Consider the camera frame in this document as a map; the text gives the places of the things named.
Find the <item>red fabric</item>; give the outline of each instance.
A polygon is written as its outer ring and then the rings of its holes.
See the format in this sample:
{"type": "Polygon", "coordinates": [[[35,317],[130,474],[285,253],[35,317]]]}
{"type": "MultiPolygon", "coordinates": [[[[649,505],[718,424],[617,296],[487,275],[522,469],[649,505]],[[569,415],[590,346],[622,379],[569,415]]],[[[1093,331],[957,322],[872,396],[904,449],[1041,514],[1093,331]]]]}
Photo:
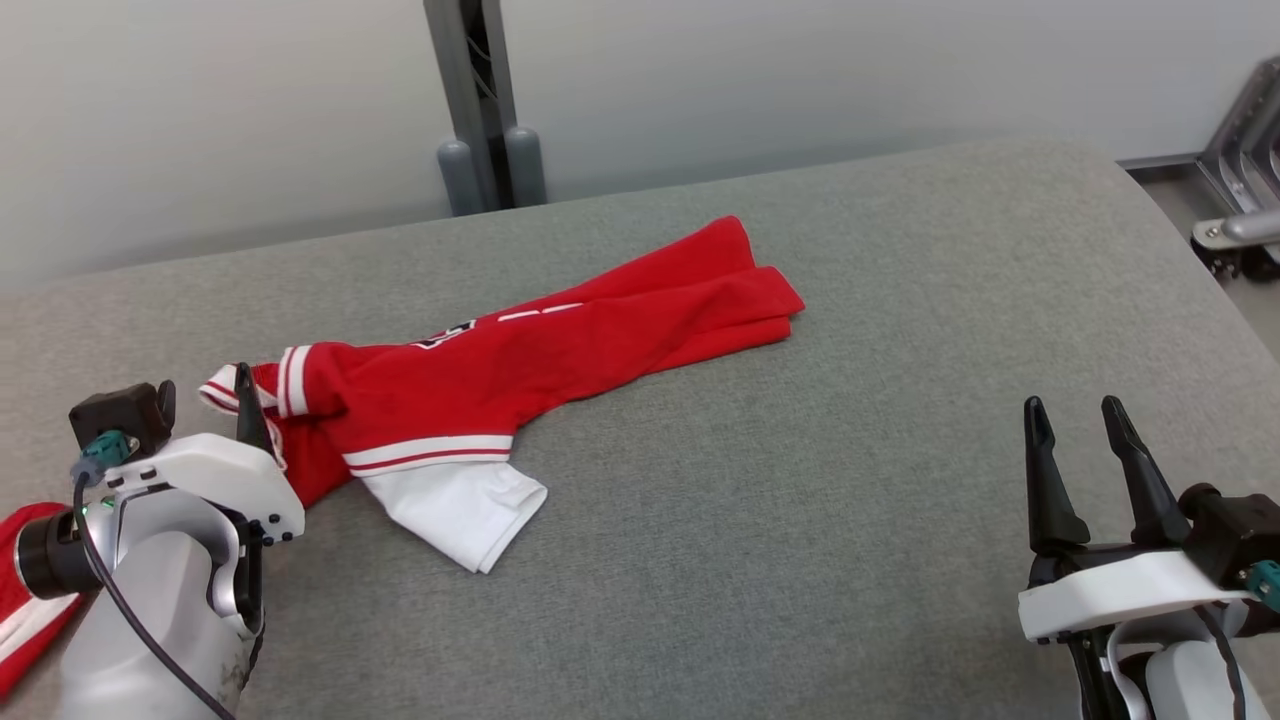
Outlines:
{"type": "MultiPolygon", "coordinates": [[[[755,266],[737,218],[721,218],[582,284],[419,343],[310,346],[301,363],[306,415],[291,416],[297,398],[278,392],[289,386],[280,383],[282,364],[259,365],[253,378],[279,396],[269,415],[282,430],[289,483],[310,506],[351,478],[342,452],[511,436],[558,405],[640,375],[785,340],[790,315],[803,309],[776,269],[755,266]],[[506,318],[518,313],[529,315],[506,318]]],[[[285,351],[285,373],[298,369],[294,352],[285,351]]],[[[356,469],[477,452],[506,459],[503,448],[433,447],[356,469]]]]}
{"type": "MultiPolygon", "coordinates": [[[[0,553],[3,553],[0,557],[5,559],[3,568],[0,568],[0,621],[17,612],[32,600],[31,593],[22,584],[22,580],[18,579],[18,571],[9,560],[13,557],[14,544],[18,542],[18,533],[31,520],[61,512],[65,507],[65,505],[56,502],[37,502],[18,509],[17,512],[0,523],[0,553]]],[[[0,660],[0,700],[9,697],[9,692],[13,691],[18,680],[40,659],[45,648],[49,647],[49,643],[54,642],[54,638],[67,625],[67,621],[70,620],[78,606],[79,598],[58,615],[54,621],[45,625],[40,633],[23,643],[22,647],[4,660],[0,660]]]]}

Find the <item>red cloth with white stripe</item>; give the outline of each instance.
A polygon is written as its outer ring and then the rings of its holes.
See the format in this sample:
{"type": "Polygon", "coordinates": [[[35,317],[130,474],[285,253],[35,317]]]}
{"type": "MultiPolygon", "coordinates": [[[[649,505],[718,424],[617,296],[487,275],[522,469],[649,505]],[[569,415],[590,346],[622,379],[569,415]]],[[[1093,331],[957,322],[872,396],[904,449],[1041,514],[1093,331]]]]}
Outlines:
{"type": "MultiPolygon", "coordinates": [[[[722,218],[577,287],[428,340],[291,347],[279,364],[260,365],[253,375],[303,505],[349,471],[396,516],[388,500],[393,482],[440,483],[444,474],[471,471],[461,465],[506,464],[516,429],[532,418],[648,373],[783,340],[790,315],[803,309],[781,273],[755,266],[741,223],[722,218]],[[458,468],[422,470],[435,465],[458,468]],[[404,475],[408,470],[421,471],[404,475]]],[[[201,388],[224,410],[236,406],[232,374],[224,368],[201,388]]],[[[502,474],[485,482],[512,509],[525,491],[545,493],[518,473],[502,474]]],[[[498,525],[494,520],[489,534],[498,525]]]]}
{"type": "Polygon", "coordinates": [[[61,512],[58,502],[20,507],[0,523],[0,701],[54,642],[81,602],[79,596],[38,600],[27,591],[13,566],[18,533],[31,520],[61,512]]]}

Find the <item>gray table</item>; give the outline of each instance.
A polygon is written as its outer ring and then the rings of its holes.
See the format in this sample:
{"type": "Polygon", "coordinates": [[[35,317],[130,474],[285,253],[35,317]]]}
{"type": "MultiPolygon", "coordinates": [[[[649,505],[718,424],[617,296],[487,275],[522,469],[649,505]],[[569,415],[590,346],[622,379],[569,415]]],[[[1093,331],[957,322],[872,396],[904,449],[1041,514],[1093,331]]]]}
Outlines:
{"type": "MultiPolygon", "coordinates": [[[[1027,643],[1021,402],[1075,507],[1130,524],[1098,402],[1175,492],[1280,497],[1280,366],[1106,158],[955,146],[74,278],[3,306],[0,510],[63,498],[68,407],[320,340],[398,342],[567,287],[724,214],[809,304],[785,343],[556,410],[513,464],[550,489],[494,573],[358,484],[271,548],[242,717],[1074,717],[1027,643]]],[[[1242,643],[1280,711],[1280,638],[1242,643]]],[[[56,694],[55,660],[14,717],[56,694]]]]}

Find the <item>gray floor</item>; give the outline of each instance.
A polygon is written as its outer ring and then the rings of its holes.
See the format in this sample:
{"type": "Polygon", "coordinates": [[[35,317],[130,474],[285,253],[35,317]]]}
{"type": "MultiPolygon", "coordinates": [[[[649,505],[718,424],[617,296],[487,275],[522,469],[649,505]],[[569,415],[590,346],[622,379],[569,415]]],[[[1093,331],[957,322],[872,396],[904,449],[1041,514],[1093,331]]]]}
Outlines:
{"type": "MultiPolygon", "coordinates": [[[[1183,237],[1190,237],[1192,225],[1197,222],[1225,214],[1194,168],[1158,168],[1132,174],[1183,237]]],[[[1280,282],[1256,284],[1235,278],[1224,279],[1221,284],[1271,354],[1280,359],[1280,282]]]]}

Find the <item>black cable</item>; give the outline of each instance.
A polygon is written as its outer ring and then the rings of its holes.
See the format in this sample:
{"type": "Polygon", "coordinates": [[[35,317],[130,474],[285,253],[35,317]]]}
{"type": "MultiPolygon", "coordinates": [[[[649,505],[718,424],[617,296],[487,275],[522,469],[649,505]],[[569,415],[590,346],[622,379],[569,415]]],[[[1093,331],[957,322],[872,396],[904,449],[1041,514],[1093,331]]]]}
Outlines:
{"type": "Polygon", "coordinates": [[[72,518],[74,518],[76,529],[79,530],[81,538],[84,541],[84,553],[88,556],[90,566],[93,568],[93,574],[97,575],[99,582],[101,582],[102,587],[106,588],[106,594],[111,596],[111,600],[115,602],[115,607],[119,609],[120,615],[124,616],[124,621],[133,628],[133,632],[137,633],[142,644],[147,646],[151,655],[155,655],[156,660],[173,673],[174,678],[178,678],[183,685],[187,685],[187,689],[191,691],[192,694],[209,706],[209,710],[214,711],[214,715],[216,715],[219,720],[236,720],[236,716],[223,707],[223,703],[218,702],[218,698],[209,694],[209,692],[200,687],[200,683],[193,680],[192,676],[188,675],[173,657],[169,657],[169,653],[160,647],[160,643],[151,637],[151,633],[148,633],[142,625],[138,616],[133,614],[133,609],[129,607],[129,603],[124,600],[124,594],[120,593],[120,588],[115,584],[115,580],[111,579],[111,574],[106,570],[106,564],[102,562],[102,556],[99,555],[97,546],[93,543],[93,536],[90,534],[88,528],[84,527],[83,521],[84,484],[88,483],[88,473],[81,473],[79,477],[76,478],[76,489],[72,491],[72,518]]]}
{"type": "Polygon", "coordinates": [[[1234,701],[1233,717],[1235,720],[1244,719],[1244,683],[1240,680],[1240,665],[1235,661],[1235,653],[1231,652],[1231,641],[1226,639],[1226,633],[1222,632],[1222,626],[1217,624],[1217,620],[1204,610],[1204,606],[1197,606],[1196,615],[1199,616],[1201,623],[1208,628],[1208,633],[1213,635],[1213,642],[1217,643],[1217,652],[1222,656],[1226,662],[1226,682],[1231,684],[1231,694],[1234,701]]]}

